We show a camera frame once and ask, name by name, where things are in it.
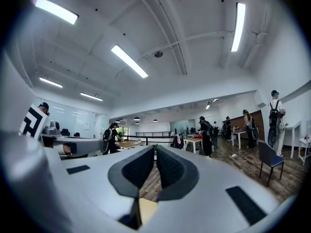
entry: blue chair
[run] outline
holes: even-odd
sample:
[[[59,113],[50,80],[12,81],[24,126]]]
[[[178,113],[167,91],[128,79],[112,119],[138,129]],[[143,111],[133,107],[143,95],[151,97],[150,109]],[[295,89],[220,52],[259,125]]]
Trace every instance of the blue chair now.
[[[261,171],[262,171],[263,163],[265,163],[266,165],[271,167],[267,187],[269,185],[269,181],[270,181],[271,175],[273,173],[273,168],[280,165],[280,164],[282,164],[281,175],[280,175],[280,180],[281,180],[282,172],[283,172],[283,166],[284,166],[284,158],[277,156],[275,150],[263,141],[259,141],[259,159],[261,160],[261,168],[260,168],[259,178],[261,177]]]

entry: chair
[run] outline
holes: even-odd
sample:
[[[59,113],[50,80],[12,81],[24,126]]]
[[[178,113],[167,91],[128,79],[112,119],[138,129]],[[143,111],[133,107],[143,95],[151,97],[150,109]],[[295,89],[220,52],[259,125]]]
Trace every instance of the chair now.
[[[267,187],[268,187],[269,181],[271,179],[271,175],[273,173],[273,168],[282,163],[282,169],[281,169],[281,175],[280,175],[280,180],[281,180],[283,166],[284,166],[284,158],[277,156],[275,150],[272,147],[270,147],[267,143],[263,141],[259,141],[258,144],[259,144],[259,159],[261,160],[259,178],[261,177],[263,163],[265,163],[271,168],[268,183],[267,183]]]
[[[70,136],[70,132],[68,131],[68,129],[62,129],[60,134],[63,135],[63,136]]]
[[[305,137],[306,139],[304,137],[299,139],[299,152],[298,152],[298,158],[302,160],[303,165],[305,164],[306,158],[311,156],[311,153],[310,153],[311,120],[307,121],[306,123],[307,123],[307,131],[306,131],[306,137]],[[306,146],[305,156],[304,157],[302,157],[300,155],[301,144],[304,144]]]

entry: chair seat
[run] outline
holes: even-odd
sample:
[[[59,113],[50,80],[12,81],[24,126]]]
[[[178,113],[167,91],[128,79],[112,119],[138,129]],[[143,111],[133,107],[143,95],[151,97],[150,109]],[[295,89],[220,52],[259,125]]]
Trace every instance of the chair seat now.
[[[284,158],[276,155],[274,157],[273,161],[271,162],[271,167],[277,166],[277,165],[281,164],[283,161],[284,161]]]
[[[306,140],[305,138],[300,138],[299,141],[303,143],[304,145],[311,143],[311,137]]]

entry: white pants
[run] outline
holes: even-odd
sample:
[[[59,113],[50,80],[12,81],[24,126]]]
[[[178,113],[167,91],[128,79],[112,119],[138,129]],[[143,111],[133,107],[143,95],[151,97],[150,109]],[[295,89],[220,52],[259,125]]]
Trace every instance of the white pants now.
[[[274,145],[274,149],[276,150],[276,154],[278,156],[282,154],[284,136],[285,136],[285,127],[283,126],[282,123],[280,123],[279,126],[277,127],[277,137],[276,143]]]

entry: ceiling light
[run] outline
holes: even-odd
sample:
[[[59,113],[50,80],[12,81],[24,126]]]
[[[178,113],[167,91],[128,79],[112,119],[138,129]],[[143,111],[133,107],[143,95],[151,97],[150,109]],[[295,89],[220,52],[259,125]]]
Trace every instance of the ceiling light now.
[[[79,17],[77,14],[75,14],[75,13],[73,13],[67,9],[64,9],[61,6],[59,6],[55,3],[52,3],[50,1],[47,1],[47,0],[36,0],[35,6],[40,8],[40,9],[46,10],[46,11],[64,19],[65,21],[67,21],[71,24],[75,24],[76,20]]]
[[[138,73],[142,78],[148,77],[148,74],[141,69],[141,67],[124,52],[118,45],[115,45],[111,50],[114,52],[120,59],[127,63],[136,73]]]
[[[86,97],[91,98],[91,99],[96,99],[96,100],[99,100],[99,101],[103,101],[102,99],[99,99],[99,98],[93,97],[93,96],[88,95],[88,94],[85,94],[85,93],[83,93],[83,92],[81,92],[80,94],[81,94],[82,96],[86,96]]]
[[[244,26],[245,10],[245,4],[237,3],[237,14],[231,52],[236,52],[238,50]]]
[[[55,86],[57,86],[57,87],[63,88],[63,86],[62,86],[61,84],[54,83],[54,82],[49,81],[49,80],[47,80],[47,79],[44,79],[44,78],[41,78],[41,77],[40,77],[40,80],[41,80],[41,81],[44,81],[44,82],[46,82],[46,83],[49,83],[49,84],[55,85]]]

